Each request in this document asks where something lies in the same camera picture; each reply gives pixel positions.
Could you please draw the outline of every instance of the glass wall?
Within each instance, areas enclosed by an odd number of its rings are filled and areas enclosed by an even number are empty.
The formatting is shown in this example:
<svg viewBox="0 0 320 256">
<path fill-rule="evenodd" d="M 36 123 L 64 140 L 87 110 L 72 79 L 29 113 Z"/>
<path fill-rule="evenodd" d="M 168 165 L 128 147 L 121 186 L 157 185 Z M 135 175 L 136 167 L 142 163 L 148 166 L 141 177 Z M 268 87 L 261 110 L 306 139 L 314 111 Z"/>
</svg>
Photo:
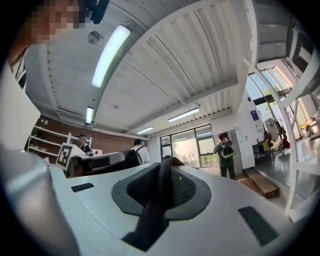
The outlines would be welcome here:
<svg viewBox="0 0 320 256">
<path fill-rule="evenodd" d="M 161 160 L 176 157 L 186 166 L 205 168 L 216 164 L 211 125 L 160 138 Z"/>
<path fill-rule="evenodd" d="M 289 85 L 287 85 L 286 82 L 281 78 L 281 76 L 277 74 L 277 71 L 274 68 L 264 70 L 262 71 L 262 74 L 268 80 L 268 82 L 270 82 L 270 84 L 272 85 L 275 91 L 280 92 L 282 90 L 289 88 Z M 268 87 L 263 83 L 263 81 L 255 73 L 248 76 L 245 88 L 253 100 L 256 100 L 271 94 Z M 261 114 L 261 119 L 263 122 L 269 118 L 277 119 L 279 124 L 283 126 L 286 131 L 288 131 L 288 128 L 286 127 L 283 116 L 281 115 L 280 109 L 273 99 L 268 103 L 260 103 L 256 105 L 256 108 Z M 290 121 L 292 122 L 292 119 L 294 116 L 294 104 L 291 104 L 290 106 L 288 106 L 286 108 L 286 112 Z M 293 129 L 296 140 L 299 140 L 302 138 L 302 131 L 300 129 L 301 127 L 300 124 L 303 124 L 306 121 L 307 119 L 304 115 L 303 109 L 300 103 L 298 103 L 296 120 L 294 121 L 294 129 Z"/>
</svg>

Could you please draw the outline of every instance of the corrugated metal ceiling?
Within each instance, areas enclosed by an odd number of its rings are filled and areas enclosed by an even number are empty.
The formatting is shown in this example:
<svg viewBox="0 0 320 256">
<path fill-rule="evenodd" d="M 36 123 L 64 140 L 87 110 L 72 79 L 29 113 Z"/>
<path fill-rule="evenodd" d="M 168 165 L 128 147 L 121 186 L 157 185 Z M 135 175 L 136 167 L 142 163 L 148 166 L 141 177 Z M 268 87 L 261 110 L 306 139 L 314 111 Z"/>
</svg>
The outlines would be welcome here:
<svg viewBox="0 0 320 256">
<path fill-rule="evenodd" d="M 86 24 L 86 28 L 74 29 L 60 40 L 50 42 L 45 60 L 39 56 L 37 46 L 32 47 L 25 60 L 30 99 L 41 104 L 41 111 L 50 116 L 55 116 L 55 112 L 43 105 L 82 116 L 87 106 L 91 106 L 97 110 L 97 125 L 124 132 L 185 99 L 237 79 L 237 39 L 231 29 L 234 19 L 230 18 L 235 10 L 230 1 L 201 1 L 213 4 L 190 8 L 190 12 L 163 23 L 145 41 L 135 45 L 154 25 L 196 2 L 111 1 L 101 24 Z M 119 24 L 125 24 L 131 35 L 114 58 L 104 86 L 91 86 L 103 47 Z M 97 45 L 87 41 L 91 31 L 103 36 Z M 46 86 L 39 68 L 43 61 L 48 69 Z M 161 118 L 154 120 L 152 125 L 158 127 L 154 131 L 167 128 L 172 115 L 196 107 L 200 112 L 181 122 L 231 108 L 235 90 L 236 87 L 229 87 L 173 111 L 162 118 L 165 123 Z"/>
</svg>

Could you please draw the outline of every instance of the sign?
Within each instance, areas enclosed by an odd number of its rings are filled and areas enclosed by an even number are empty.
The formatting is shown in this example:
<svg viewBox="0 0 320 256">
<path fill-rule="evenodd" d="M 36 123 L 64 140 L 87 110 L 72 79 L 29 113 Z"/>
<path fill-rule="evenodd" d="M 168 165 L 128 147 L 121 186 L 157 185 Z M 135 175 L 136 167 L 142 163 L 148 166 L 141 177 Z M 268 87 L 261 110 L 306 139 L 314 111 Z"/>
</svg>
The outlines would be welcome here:
<svg viewBox="0 0 320 256">
<path fill-rule="evenodd" d="M 65 145 L 65 144 L 62 145 L 56 163 L 62 166 L 63 168 L 67 168 L 68 159 L 69 159 L 71 150 L 72 150 L 72 146 Z"/>
<path fill-rule="evenodd" d="M 259 116 L 258 116 L 257 111 L 253 110 L 253 111 L 250 111 L 250 113 L 251 113 L 251 116 L 253 118 L 253 121 L 259 120 Z"/>
<path fill-rule="evenodd" d="M 252 119 L 254 121 L 255 124 L 255 128 L 258 128 L 261 125 L 261 121 L 259 119 L 258 113 L 255 110 L 250 111 Z"/>
</svg>

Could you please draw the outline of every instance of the stair step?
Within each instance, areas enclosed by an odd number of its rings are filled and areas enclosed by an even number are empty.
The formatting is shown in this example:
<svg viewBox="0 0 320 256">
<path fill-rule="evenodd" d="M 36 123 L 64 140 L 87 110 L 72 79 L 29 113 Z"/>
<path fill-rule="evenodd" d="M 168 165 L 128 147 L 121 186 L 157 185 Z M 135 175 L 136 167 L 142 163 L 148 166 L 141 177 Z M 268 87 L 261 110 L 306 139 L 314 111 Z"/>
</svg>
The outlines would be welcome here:
<svg viewBox="0 0 320 256">
<path fill-rule="evenodd" d="M 259 172 L 254 169 L 244 170 L 244 173 L 250 180 L 255 184 L 255 191 L 259 191 L 259 195 L 266 199 L 275 199 L 280 195 L 280 188 L 275 185 L 272 181 L 262 176 Z"/>
</svg>

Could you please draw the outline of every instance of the brick wall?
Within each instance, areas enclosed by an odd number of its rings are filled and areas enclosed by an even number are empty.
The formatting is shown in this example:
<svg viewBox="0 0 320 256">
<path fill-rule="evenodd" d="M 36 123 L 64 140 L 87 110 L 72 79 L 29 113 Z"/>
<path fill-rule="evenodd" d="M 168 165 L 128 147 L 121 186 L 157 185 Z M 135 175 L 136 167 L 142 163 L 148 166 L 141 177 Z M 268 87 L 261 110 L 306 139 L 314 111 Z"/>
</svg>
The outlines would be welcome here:
<svg viewBox="0 0 320 256">
<path fill-rule="evenodd" d="M 92 149 L 99 149 L 102 150 L 103 154 L 113 153 L 113 152 L 119 152 L 123 150 L 128 150 L 133 147 L 133 138 L 127 138 L 127 137 L 121 137 L 121 136 L 114 136 L 114 135 L 108 135 L 101 132 L 96 132 L 88 129 L 83 128 L 77 128 L 50 118 L 44 118 L 45 120 L 48 120 L 48 125 L 46 126 L 46 129 L 68 135 L 68 133 L 71 133 L 72 136 L 76 137 L 79 134 L 85 134 L 87 138 L 92 138 L 91 148 Z M 54 136 L 49 133 L 43 132 L 43 137 L 50 141 L 55 142 L 58 144 L 66 143 L 67 139 Z M 47 149 L 48 152 L 58 154 L 60 147 L 56 145 L 51 145 L 42 141 L 37 140 L 36 145 Z M 34 152 L 37 155 L 39 155 L 42 158 L 49 157 L 50 163 L 56 162 L 55 156 L 49 156 L 47 154 L 41 153 L 41 152 Z"/>
</svg>

